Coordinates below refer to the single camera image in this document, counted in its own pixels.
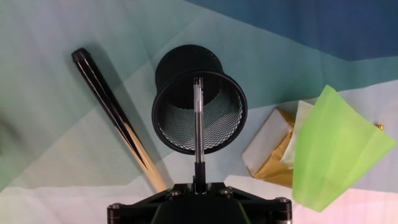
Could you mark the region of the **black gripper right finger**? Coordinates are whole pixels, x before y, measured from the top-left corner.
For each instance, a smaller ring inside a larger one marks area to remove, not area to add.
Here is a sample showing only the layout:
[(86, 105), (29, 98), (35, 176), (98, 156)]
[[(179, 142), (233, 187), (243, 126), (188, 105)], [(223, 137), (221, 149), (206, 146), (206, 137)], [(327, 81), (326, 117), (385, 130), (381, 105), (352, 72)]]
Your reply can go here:
[(285, 197), (264, 199), (222, 182), (210, 184), (212, 223), (292, 224), (292, 201)]

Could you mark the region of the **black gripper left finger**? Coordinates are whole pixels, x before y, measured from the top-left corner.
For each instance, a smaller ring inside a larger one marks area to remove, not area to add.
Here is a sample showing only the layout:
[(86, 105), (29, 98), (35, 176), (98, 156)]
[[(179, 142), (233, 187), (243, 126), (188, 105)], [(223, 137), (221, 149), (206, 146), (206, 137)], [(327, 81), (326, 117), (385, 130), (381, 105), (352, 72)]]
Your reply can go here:
[(188, 194), (188, 184), (175, 184), (172, 188), (128, 205), (113, 203), (107, 207), (107, 224), (150, 224), (157, 209), (165, 202)]

